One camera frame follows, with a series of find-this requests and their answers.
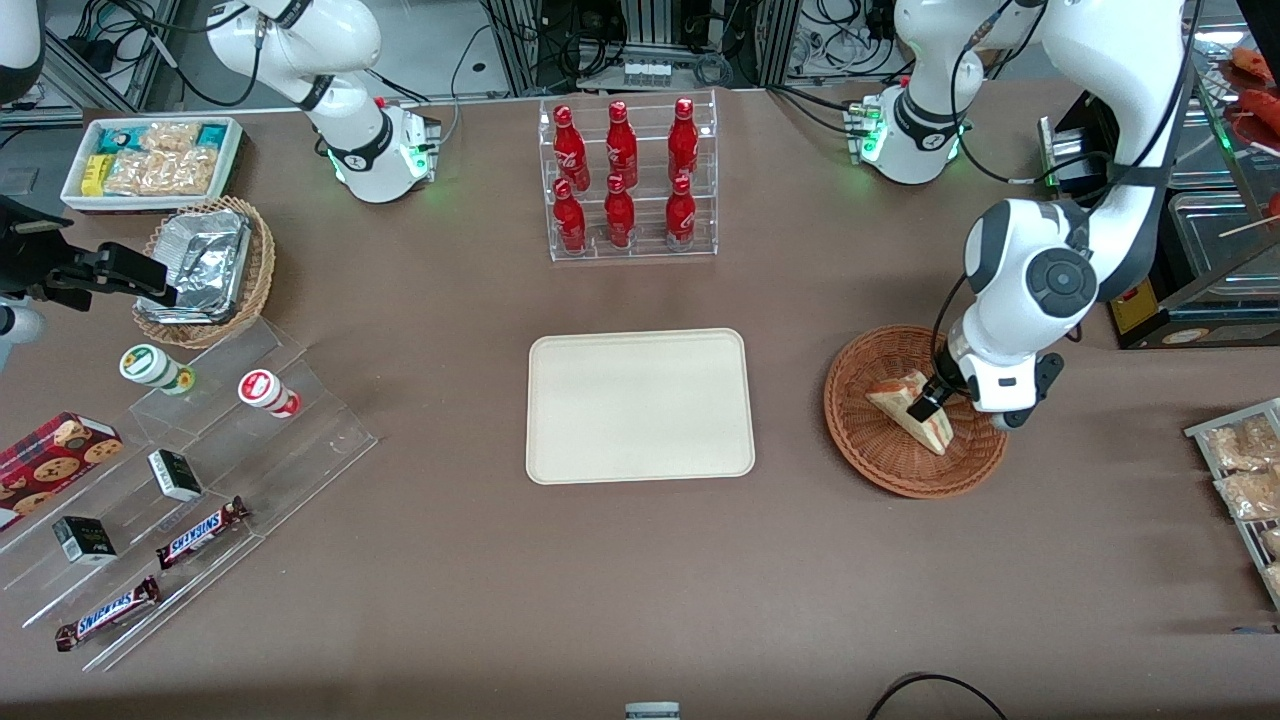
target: snack box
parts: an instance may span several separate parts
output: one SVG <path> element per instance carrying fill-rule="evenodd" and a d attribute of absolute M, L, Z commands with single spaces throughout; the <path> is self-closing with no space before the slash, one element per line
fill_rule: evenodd
<path fill-rule="evenodd" d="M 110 425 L 72 413 L 0 452 L 0 530 L 29 515 L 124 447 Z"/>
<path fill-rule="evenodd" d="M 214 178 L 209 183 L 209 190 L 204 195 L 154 195 L 154 196 L 119 196 L 119 195 L 83 195 L 81 192 L 81 179 L 88 167 L 90 158 L 99 152 L 99 143 L 102 133 L 136 128 L 154 122 L 174 123 L 200 123 L 227 126 L 227 133 L 218 147 L 218 161 L 214 164 Z M 110 118 L 92 120 L 84 127 L 84 136 L 81 137 L 79 149 L 76 151 L 76 160 L 72 169 L 67 172 L 67 181 L 63 183 L 61 199 L 68 208 L 81 213 L 92 214 L 140 214 L 164 213 L 198 202 L 211 201 L 221 197 L 227 183 L 230 181 L 232 169 L 236 164 L 236 155 L 239 150 L 243 131 L 241 124 L 228 115 L 155 115 L 133 118 Z"/>

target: coca-cola bottle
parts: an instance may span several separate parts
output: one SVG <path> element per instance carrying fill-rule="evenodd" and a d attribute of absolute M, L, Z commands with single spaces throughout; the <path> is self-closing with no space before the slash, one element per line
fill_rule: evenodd
<path fill-rule="evenodd" d="M 568 105 L 557 105 L 552 117 L 556 119 L 556 164 L 561 176 L 568 178 L 576 192 L 586 192 L 591 187 L 591 173 L 586 169 L 582 133 L 573 127 L 573 113 Z"/>
<path fill-rule="evenodd" d="M 618 250 L 631 247 L 636 234 L 636 206 L 627 195 L 622 174 L 609 176 L 609 196 L 604 199 L 604 217 L 609 222 L 609 242 Z"/>
<path fill-rule="evenodd" d="M 622 176 L 626 187 L 640 182 L 640 158 L 636 152 L 636 131 L 627 120 L 627 104 L 609 102 L 609 135 L 604 138 L 609 152 L 609 172 Z"/>
<path fill-rule="evenodd" d="M 573 187 L 567 179 L 556 178 L 552 190 L 556 192 L 552 215 L 556 217 L 556 231 L 561 236 L 564 252 L 581 255 L 586 252 L 586 217 L 582 214 L 582 206 L 573 197 Z"/>
<path fill-rule="evenodd" d="M 687 97 L 676 100 L 676 122 L 667 136 L 667 152 L 671 182 L 676 182 L 681 173 L 694 177 L 698 169 L 698 126 L 694 124 L 694 101 Z"/>
<path fill-rule="evenodd" d="M 694 213 L 698 210 L 689 195 L 689 176 L 681 173 L 671 183 L 667 199 L 667 247 L 684 252 L 694 242 Z"/>

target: wicker basket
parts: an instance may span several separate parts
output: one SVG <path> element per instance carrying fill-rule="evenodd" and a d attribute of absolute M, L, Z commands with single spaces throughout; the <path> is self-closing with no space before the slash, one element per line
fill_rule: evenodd
<path fill-rule="evenodd" d="M 178 345 L 191 350 L 204 350 L 223 337 L 230 334 L 236 328 L 252 320 L 262 313 L 266 305 L 266 296 L 271 291 L 271 272 L 275 269 L 275 241 L 271 238 L 271 228 L 266 227 L 262 217 L 252 205 L 237 197 L 219 197 L 211 202 L 201 202 L 183 208 L 170 218 L 183 213 L 212 213 L 214 210 L 236 210 L 253 223 L 253 234 L 250 237 L 248 259 L 244 261 L 244 279 L 241 282 L 239 310 L 227 323 L 221 325 L 161 325 L 142 318 L 133 310 L 133 322 L 142 328 L 147 337 L 156 342 Z M 150 256 L 156 247 L 156 238 L 160 236 L 160 227 L 151 233 L 145 252 Z"/>
<path fill-rule="evenodd" d="M 867 400 L 867 389 L 911 370 L 931 374 L 933 333 L 887 325 L 840 351 L 827 374 L 823 409 L 840 452 L 867 479 L 906 497 L 951 497 L 987 479 L 1005 456 L 1009 436 L 963 397 L 946 404 L 955 438 L 943 456 L 929 452 Z"/>

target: acrylic bottle rack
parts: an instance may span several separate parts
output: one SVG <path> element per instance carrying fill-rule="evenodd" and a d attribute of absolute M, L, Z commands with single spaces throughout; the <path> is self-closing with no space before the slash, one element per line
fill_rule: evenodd
<path fill-rule="evenodd" d="M 111 667 L 378 443 L 302 355 L 262 319 L 224 338 L 191 363 L 196 386 L 188 393 L 152 391 L 114 423 L 125 448 L 104 470 L 0 534 L 0 602 L 17 609 L 24 628 L 47 637 L 49 652 L 56 652 L 60 625 L 155 575 L 157 606 L 67 653 L 84 671 Z M 297 415 L 276 419 L 239 401 L 236 386 L 255 368 L 274 372 L 302 397 Z M 160 493 L 147 455 L 161 447 L 187 457 L 204 487 L 200 498 L 183 503 Z M 252 515 L 161 571 L 156 548 L 237 495 Z M 50 528 L 63 515 L 101 520 L 118 557 L 96 568 L 68 562 Z"/>
<path fill-rule="evenodd" d="M 627 250 L 616 249 L 608 240 L 604 219 L 604 199 L 608 195 L 605 179 L 609 160 L 604 138 L 609 132 L 609 113 L 593 97 L 563 97 L 544 100 L 539 108 L 538 150 L 543 164 L 543 204 L 547 206 L 547 237 L 552 260 L 590 261 L 625 260 L 628 258 L 686 258 L 716 255 L 719 249 L 717 200 L 717 135 L 719 132 L 716 95 L 710 91 L 684 94 L 637 94 L 623 96 L 627 115 L 636 132 L 640 159 L 639 184 L 630 190 L 636 208 L 636 237 Z M 689 250 L 673 252 L 667 247 L 667 199 L 671 197 L 671 178 L 667 173 L 667 136 L 675 120 L 676 99 L 694 101 L 694 124 L 698 126 L 698 170 L 690 178 L 690 195 L 696 202 L 694 240 Z M 552 206 L 556 196 L 552 183 L 559 177 L 556 164 L 556 123 L 552 110 L 568 105 L 573 110 L 573 124 L 586 143 L 586 165 L 591 173 L 591 186 L 579 193 L 577 201 L 586 214 L 586 252 L 570 255 L 556 231 Z"/>

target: brown table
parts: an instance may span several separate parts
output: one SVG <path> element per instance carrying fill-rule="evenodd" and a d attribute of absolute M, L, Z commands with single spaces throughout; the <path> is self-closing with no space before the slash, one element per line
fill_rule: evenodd
<path fill-rule="evenodd" d="M 1075 95 L 992 83 L 974 150 L 1030 172 L 1036 118 Z M 1014 717 L 1276 717 L 1280 638 L 1225 634 L 1274 614 L 1180 429 L 1280 395 L 1280 351 L 1120 352 L 1100 307 L 992 479 L 890 496 L 827 437 L 827 365 L 864 331 L 928 324 L 1010 188 L 963 160 L 899 187 L 763 92 L 719 101 L 721 255 L 623 268 L 547 258 L 535 102 L 467 106 L 440 181 L 388 206 L 334 182 L 301 114 L 243 115 L 236 191 L 279 245 L 266 315 L 385 439 L 110 673 L 0 597 L 0 717 L 600 719 L 667 698 L 690 720 L 861 717 L 911 670 Z M 82 245 L 155 224 L 77 220 Z M 47 309 L 14 352 L 4 445 L 140 395 L 115 372 L 141 338 L 129 302 L 95 302 Z M 746 340 L 753 473 L 525 477 L 536 338 L 698 327 Z M 916 687 L 883 717 L 982 712 Z"/>

